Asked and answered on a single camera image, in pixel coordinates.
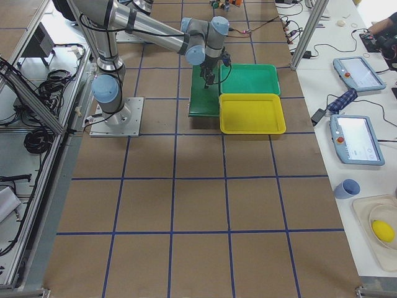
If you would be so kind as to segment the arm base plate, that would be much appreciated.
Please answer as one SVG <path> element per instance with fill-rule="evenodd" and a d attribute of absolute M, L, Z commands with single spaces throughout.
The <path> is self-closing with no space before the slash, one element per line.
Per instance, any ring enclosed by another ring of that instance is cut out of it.
<path fill-rule="evenodd" d="M 143 112 L 143 97 L 128 97 L 124 107 L 113 116 L 102 115 L 99 104 L 96 106 L 96 117 L 90 121 L 89 135 L 91 137 L 137 137 L 140 133 L 141 117 Z"/>

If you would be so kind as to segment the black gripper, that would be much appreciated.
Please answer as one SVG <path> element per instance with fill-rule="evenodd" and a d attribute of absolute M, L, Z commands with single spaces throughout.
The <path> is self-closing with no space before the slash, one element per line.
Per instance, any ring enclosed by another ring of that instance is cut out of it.
<path fill-rule="evenodd" d="M 200 65 L 200 77 L 203 79 L 203 88 L 207 89 L 207 85 L 213 85 L 215 74 L 213 70 L 221 60 L 226 67 L 231 68 L 231 56 L 229 53 L 221 53 L 218 57 L 210 57 L 205 55 L 204 62 Z"/>

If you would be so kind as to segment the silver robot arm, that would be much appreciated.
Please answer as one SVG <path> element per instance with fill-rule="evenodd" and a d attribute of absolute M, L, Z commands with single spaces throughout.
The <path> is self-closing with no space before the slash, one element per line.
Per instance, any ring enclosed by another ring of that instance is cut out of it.
<path fill-rule="evenodd" d="M 219 129 L 215 117 L 190 118 L 179 83 L 200 81 L 202 99 L 216 83 L 215 68 L 229 63 L 224 42 L 228 21 L 185 17 L 176 29 L 150 16 L 150 1 L 55 1 L 66 19 L 77 23 L 94 55 L 91 110 L 99 117 L 95 133 L 141 133 Z"/>

